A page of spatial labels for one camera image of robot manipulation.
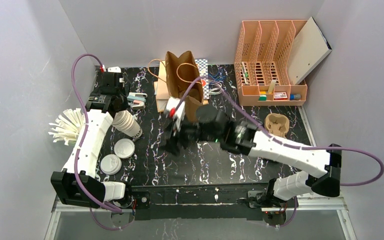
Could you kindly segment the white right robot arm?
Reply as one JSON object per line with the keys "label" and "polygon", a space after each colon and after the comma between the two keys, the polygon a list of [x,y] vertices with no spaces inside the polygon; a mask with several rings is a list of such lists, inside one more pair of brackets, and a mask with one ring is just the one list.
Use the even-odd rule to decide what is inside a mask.
{"label": "white right robot arm", "polygon": [[180,148],[193,142],[214,142],[228,153],[263,158],[298,168],[286,178],[272,179],[266,199],[287,201],[297,195],[316,193],[325,197],[340,194],[341,153],[308,149],[305,144],[276,138],[250,122],[232,120],[222,110],[202,105],[196,110],[196,121],[185,116],[186,105],[171,97],[164,113],[171,119],[168,138],[161,147],[175,156]]}

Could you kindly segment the brown paper bag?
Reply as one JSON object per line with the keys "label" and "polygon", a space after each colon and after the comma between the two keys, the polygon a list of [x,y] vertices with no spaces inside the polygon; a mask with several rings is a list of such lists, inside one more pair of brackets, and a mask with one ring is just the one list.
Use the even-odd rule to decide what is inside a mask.
{"label": "brown paper bag", "polygon": [[196,122],[196,111],[204,105],[204,90],[201,83],[199,69],[190,50],[180,56],[167,51],[162,70],[165,77],[154,73],[151,75],[158,79],[158,85],[165,85],[170,97],[185,97],[185,117],[190,122]]}

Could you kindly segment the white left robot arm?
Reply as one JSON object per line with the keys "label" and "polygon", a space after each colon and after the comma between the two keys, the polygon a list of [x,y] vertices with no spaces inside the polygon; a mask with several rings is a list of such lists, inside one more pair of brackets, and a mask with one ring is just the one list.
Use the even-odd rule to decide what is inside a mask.
{"label": "white left robot arm", "polygon": [[118,66],[97,75],[100,86],[92,91],[86,112],[66,109],[52,124],[49,134],[54,142],[72,145],[72,153],[61,171],[52,173],[50,182],[65,205],[100,208],[114,201],[116,207],[128,206],[131,188],[124,182],[96,180],[101,147],[116,113],[126,110],[128,101],[124,80]]}

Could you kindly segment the cardboard cup carrier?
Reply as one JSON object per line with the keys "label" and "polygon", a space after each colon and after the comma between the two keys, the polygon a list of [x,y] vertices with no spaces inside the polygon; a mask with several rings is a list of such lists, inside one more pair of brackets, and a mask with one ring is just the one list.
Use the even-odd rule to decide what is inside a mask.
{"label": "cardboard cup carrier", "polygon": [[270,134],[286,138],[290,129],[290,120],[283,114],[270,113],[264,120],[264,127]]}

